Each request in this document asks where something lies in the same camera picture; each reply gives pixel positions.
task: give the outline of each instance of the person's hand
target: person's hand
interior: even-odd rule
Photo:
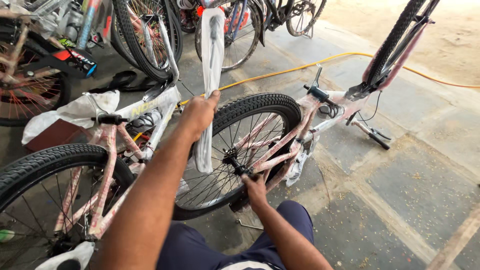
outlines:
[[[246,174],[243,174],[240,178],[247,186],[248,197],[250,198],[250,204],[253,211],[257,212],[258,209],[268,206],[266,197],[267,190],[263,175],[258,173],[253,177],[253,179],[251,179]]]
[[[181,114],[177,130],[187,132],[192,142],[198,141],[202,131],[212,122],[219,99],[220,91],[218,90],[213,91],[208,99],[202,96],[191,98]]]

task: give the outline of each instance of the dirt on floor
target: dirt on floor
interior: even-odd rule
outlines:
[[[320,19],[381,45],[408,0],[328,0]],[[440,0],[409,59],[449,82],[480,85],[480,1]]]

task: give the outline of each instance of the navy blue shorts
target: navy blue shorts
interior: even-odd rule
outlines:
[[[313,244],[312,220],[298,202],[284,201],[276,209],[297,231]],[[244,260],[268,262],[285,270],[276,247],[263,232],[253,245],[236,255],[225,255],[209,248],[194,228],[172,222],[157,262],[157,270],[216,270]]]

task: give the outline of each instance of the metal wrench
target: metal wrench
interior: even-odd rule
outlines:
[[[257,230],[260,230],[260,231],[263,231],[263,230],[264,230],[263,228],[253,227],[253,226],[249,226],[249,225],[242,224],[242,223],[241,223],[241,220],[236,220],[235,222],[238,223],[238,224],[240,224],[241,227],[247,227],[247,228],[251,228],[251,229],[257,229]]]

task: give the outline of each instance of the person's arm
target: person's arm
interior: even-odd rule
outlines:
[[[285,267],[289,270],[333,270],[320,251],[268,204],[264,178],[259,174],[255,177],[256,181],[246,175],[241,178],[247,185],[252,210],[264,225]]]
[[[137,179],[105,234],[102,270],[155,269],[168,233],[190,147],[212,122],[220,92],[194,97],[158,154]]]

